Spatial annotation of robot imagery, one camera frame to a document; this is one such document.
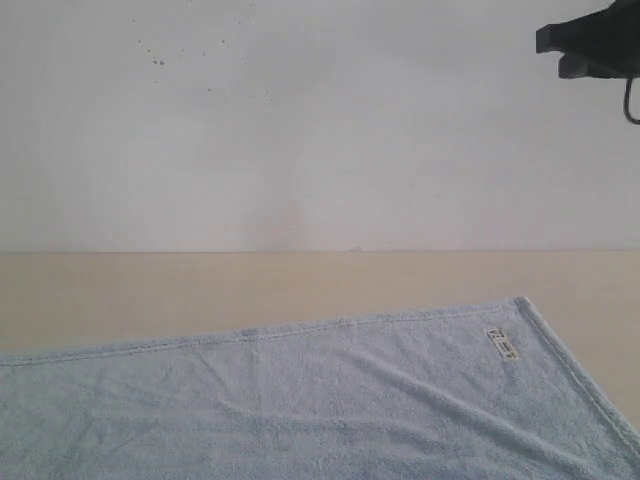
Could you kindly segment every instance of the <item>white wall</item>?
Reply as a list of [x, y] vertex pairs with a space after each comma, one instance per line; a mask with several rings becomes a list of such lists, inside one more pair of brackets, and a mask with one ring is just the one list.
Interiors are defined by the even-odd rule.
[[640, 247], [622, 83], [535, 55], [606, 5], [3, 0], [0, 250]]

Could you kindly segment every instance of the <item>light blue towel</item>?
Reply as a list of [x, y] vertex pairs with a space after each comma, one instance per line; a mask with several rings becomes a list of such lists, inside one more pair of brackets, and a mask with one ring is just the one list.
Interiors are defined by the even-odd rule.
[[640, 479], [640, 439], [517, 298], [0, 356], [0, 478]]

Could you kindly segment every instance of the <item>towel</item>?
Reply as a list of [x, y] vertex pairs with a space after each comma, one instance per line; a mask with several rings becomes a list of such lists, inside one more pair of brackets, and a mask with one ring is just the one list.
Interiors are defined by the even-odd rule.
[[0, 356], [0, 478], [640, 479], [525, 298]]

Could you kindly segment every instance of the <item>table surface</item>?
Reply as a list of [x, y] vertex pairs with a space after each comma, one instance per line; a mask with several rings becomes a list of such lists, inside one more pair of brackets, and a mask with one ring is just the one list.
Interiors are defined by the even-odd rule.
[[640, 252], [0, 255], [0, 351], [518, 295], [640, 428]]

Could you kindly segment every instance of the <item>towel label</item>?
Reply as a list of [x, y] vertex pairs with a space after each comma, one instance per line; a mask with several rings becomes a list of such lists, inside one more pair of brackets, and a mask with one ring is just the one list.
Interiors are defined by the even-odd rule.
[[520, 356], [505, 333], [499, 328], [489, 330], [489, 338], [505, 360], [518, 360]]

